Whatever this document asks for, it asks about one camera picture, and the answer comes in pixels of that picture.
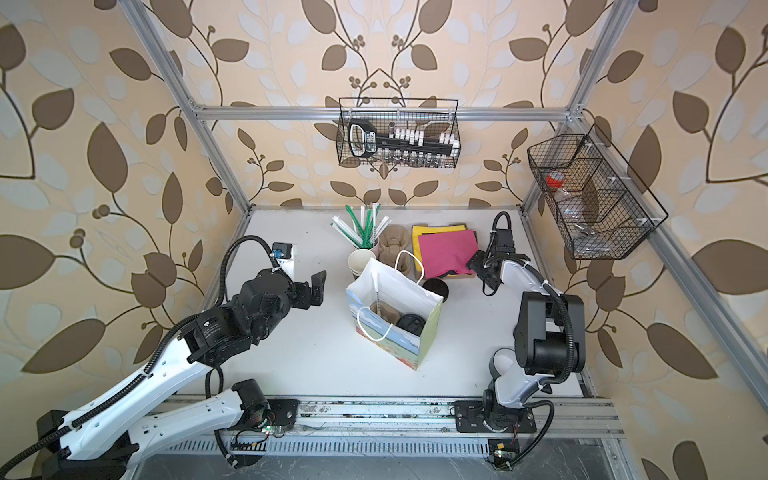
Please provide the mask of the black plastic cup lid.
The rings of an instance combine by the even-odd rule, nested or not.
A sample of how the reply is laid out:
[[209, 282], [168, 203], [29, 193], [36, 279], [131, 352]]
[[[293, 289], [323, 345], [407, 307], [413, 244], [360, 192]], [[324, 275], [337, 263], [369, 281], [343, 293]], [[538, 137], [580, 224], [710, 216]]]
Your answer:
[[426, 320], [417, 314], [403, 315], [398, 319], [396, 323], [398, 328], [405, 330], [416, 337], [421, 336], [425, 325]]

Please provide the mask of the magenta paper napkin stack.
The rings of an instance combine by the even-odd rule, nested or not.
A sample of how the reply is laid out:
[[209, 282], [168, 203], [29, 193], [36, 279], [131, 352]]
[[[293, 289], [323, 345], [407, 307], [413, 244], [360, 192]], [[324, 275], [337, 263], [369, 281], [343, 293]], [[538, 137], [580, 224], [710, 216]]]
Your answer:
[[461, 230], [422, 235], [418, 245], [421, 263], [427, 279], [454, 276], [472, 276], [468, 262], [479, 250], [476, 232]]

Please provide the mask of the green white paper gift bag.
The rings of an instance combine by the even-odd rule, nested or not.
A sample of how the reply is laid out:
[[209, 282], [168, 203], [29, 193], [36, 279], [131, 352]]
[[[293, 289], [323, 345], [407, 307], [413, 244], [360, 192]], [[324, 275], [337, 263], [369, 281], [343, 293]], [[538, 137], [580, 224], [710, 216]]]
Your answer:
[[422, 281], [371, 259], [346, 288], [357, 333], [413, 370], [436, 338], [444, 305]]

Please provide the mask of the stack of paper cups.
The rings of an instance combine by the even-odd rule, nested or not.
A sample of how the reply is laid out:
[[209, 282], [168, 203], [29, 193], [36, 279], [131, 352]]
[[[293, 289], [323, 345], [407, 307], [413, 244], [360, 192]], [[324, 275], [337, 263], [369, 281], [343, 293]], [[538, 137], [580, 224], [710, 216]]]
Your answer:
[[347, 266], [353, 277], [358, 278], [365, 270], [367, 264], [376, 258], [376, 254], [370, 249], [356, 249], [349, 254]]

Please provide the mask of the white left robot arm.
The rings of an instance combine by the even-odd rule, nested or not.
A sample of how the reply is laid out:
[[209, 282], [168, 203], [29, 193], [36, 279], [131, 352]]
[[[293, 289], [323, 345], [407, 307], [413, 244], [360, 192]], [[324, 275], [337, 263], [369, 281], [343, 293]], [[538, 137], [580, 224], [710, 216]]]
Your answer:
[[235, 250], [248, 241], [263, 248], [268, 268], [233, 296], [221, 283], [211, 308], [172, 327], [144, 366], [107, 393], [79, 409], [42, 416], [37, 442], [2, 465], [1, 476], [6, 478], [23, 461], [47, 450], [51, 455], [41, 468], [43, 479], [120, 479], [142, 460], [206, 431], [213, 432], [224, 458], [237, 467], [240, 462], [224, 443], [224, 432], [268, 435], [274, 427], [289, 424], [253, 379], [229, 389], [207, 389], [203, 400], [186, 407], [152, 412], [193, 380], [221, 376], [225, 362], [266, 340], [291, 310], [322, 305], [326, 271], [313, 274], [308, 282], [295, 281], [289, 243], [268, 245], [259, 236], [243, 236], [226, 251], [222, 274]]

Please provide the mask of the single brown pulp cup carrier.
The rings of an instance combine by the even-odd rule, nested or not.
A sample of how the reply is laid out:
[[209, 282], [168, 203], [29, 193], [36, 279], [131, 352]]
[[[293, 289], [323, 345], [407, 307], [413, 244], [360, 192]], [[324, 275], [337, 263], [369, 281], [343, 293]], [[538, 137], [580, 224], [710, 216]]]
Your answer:
[[[391, 307], [390, 305], [388, 305], [388, 304], [386, 304], [384, 302], [380, 302], [380, 303], [381, 303], [381, 316], [383, 317], [383, 318], [382, 317], [380, 317], [380, 318], [383, 319], [384, 321], [390, 323], [390, 324], [396, 325], [397, 322], [399, 321], [400, 317], [401, 317], [401, 314], [395, 308]], [[372, 307], [373, 306], [374, 306], [374, 302], [369, 306], [371, 311], [372, 311]]]

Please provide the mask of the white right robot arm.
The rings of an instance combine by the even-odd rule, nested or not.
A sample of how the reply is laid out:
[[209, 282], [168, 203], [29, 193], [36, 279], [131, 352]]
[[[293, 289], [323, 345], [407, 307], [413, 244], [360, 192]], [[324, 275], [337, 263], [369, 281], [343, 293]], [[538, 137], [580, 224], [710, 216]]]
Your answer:
[[516, 251], [506, 211], [494, 217], [488, 248], [477, 251], [467, 267], [481, 280], [485, 296], [502, 287], [520, 296], [513, 345], [492, 354], [491, 382], [483, 393], [484, 427], [504, 432], [542, 405], [532, 400], [534, 394], [550, 394], [554, 385], [583, 370], [584, 304], [555, 288], [528, 256]]

